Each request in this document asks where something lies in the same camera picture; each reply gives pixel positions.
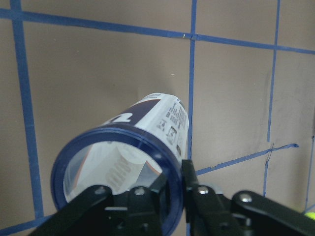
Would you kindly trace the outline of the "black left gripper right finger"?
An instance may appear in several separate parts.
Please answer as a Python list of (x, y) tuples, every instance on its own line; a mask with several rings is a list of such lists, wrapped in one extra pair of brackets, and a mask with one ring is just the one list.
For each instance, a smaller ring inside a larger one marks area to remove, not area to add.
[(313, 236), (315, 221), (255, 192), (228, 199), (201, 185), (191, 160), (182, 161), (186, 221), (191, 236)]

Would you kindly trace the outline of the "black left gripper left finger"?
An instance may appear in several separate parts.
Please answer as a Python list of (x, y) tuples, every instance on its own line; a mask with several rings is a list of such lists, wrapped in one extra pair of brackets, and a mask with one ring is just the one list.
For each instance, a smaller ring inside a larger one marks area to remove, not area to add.
[(169, 190), (161, 174), (150, 186), (113, 195), (108, 186), (88, 187), (32, 236), (161, 236), (169, 213)]

